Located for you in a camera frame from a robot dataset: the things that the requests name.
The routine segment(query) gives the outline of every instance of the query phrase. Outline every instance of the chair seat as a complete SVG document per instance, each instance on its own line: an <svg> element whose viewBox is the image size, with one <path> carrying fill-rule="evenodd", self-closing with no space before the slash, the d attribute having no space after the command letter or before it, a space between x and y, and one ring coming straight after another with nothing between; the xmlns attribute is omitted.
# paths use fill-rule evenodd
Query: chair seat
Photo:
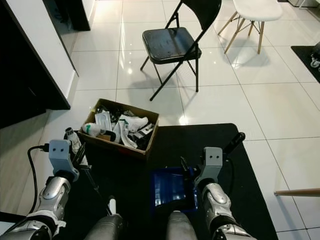
<svg viewBox="0 0 320 240"><path fill-rule="evenodd" d="M240 16L251 21L274 21L282 15L277 0L233 0L233 3Z"/></svg>
<svg viewBox="0 0 320 240"><path fill-rule="evenodd" d="M180 62L194 43L185 27L147 30L143 32L142 39L151 62L155 64ZM187 60L194 60L200 56L200 49L196 56L194 48Z"/></svg>

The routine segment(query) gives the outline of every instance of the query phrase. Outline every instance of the chair backrest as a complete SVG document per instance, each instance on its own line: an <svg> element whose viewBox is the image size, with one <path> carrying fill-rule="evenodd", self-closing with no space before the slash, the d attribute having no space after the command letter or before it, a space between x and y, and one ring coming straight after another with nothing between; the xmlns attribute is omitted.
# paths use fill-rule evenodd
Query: chair backrest
<svg viewBox="0 0 320 240"><path fill-rule="evenodd" d="M222 0L181 0L198 18L202 30L207 30L220 11Z"/></svg>

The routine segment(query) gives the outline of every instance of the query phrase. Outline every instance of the black folding chair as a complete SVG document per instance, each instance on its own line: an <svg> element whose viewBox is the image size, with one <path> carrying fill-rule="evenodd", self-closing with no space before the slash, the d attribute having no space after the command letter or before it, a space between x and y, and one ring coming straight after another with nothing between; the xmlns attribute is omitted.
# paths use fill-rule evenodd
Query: black folding chair
<svg viewBox="0 0 320 240"><path fill-rule="evenodd" d="M160 87L150 98L152 101L160 92L164 85L169 81L172 75L177 71L184 61L187 61L192 72L195 75L195 91L199 91L199 58L201 50L198 42L206 33L208 28L216 19L222 0L181 0L174 10L165 29L147 30L142 34L142 39L148 53L148 57L144 61L140 70L144 69L147 61L150 59L156 74L160 80ZM186 28L179 25L178 11L182 4L187 5L197 16L202 32L194 40ZM172 21L176 20L176 27L169 28ZM195 69L191 66L189 60L195 60ZM178 63L172 72L162 81L156 64Z"/></svg>

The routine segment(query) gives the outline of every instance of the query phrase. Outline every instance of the brown cardboard box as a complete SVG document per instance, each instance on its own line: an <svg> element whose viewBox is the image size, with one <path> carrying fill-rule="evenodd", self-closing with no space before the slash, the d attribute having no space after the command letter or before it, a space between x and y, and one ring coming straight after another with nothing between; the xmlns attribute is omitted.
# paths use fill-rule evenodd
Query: brown cardboard box
<svg viewBox="0 0 320 240"><path fill-rule="evenodd" d="M79 137L85 141L88 144L93 144L96 146L100 146L102 148L105 149L113 149L113 150L117 150L118 152L125 154L125 155L129 155L132 156L134 158L138 158L138 159L142 159L142 160L147 160L149 152L151 150L152 144L155 140L155 136L158 130L158 125L159 125L159 114L152 112L152 111L147 111L147 110L143 110L141 108L138 107L134 107L134 106L130 106L130 105L125 105L119 102L115 102L115 101L110 101L110 100L106 100L106 99L99 99L98 102L96 103L96 105L94 106L94 109L98 108L99 106L105 106L108 110L110 111L115 111L116 109L122 109L123 111L127 111L130 110L133 114L135 114L137 117L143 118L143 117L147 117L149 119L149 122L153 123L155 125L154 130L152 132L152 136L150 138L149 144L146 148L146 150L139 150L139 149L135 149L132 147L127 147L124 146L122 144L118 144L112 141L108 141L102 138L98 138L98 137L94 137L94 136L90 136L85 134L82 129L80 128L78 135ZM87 119L85 120L84 124L87 123L94 123L95 122L95 113L93 111L91 111L89 113L89 116L87 117Z"/></svg>

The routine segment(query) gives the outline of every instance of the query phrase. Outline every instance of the black rubber mat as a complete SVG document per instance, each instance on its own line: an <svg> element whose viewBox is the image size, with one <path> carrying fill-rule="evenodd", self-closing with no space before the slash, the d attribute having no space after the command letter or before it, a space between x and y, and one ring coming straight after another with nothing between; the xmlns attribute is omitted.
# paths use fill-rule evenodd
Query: black rubber mat
<svg viewBox="0 0 320 240"><path fill-rule="evenodd" d="M180 156L190 166L201 163L204 147L225 147L238 132L234 124L164 126L158 129L148 162L132 159L88 145L86 156L92 164L92 176L105 199L116 198L117 212L128 222L127 238L165 240L167 217L155 219L150 214L150 170L180 166ZM231 210L244 229L259 240L277 240L265 201L244 146L230 155L235 176ZM219 184L228 191L231 167L225 164ZM72 185L65 208L66 228L57 239L83 240L92 226L106 215L104 205L83 173ZM199 240L210 240L202 206L188 214Z"/></svg>
<svg viewBox="0 0 320 240"><path fill-rule="evenodd" d="M320 83L320 71L319 68L314 68L310 66L312 61L311 52L314 46L291 46L291 49L298 56L298 58L303 62L306 68L314 76L314 78Z"/></svg>

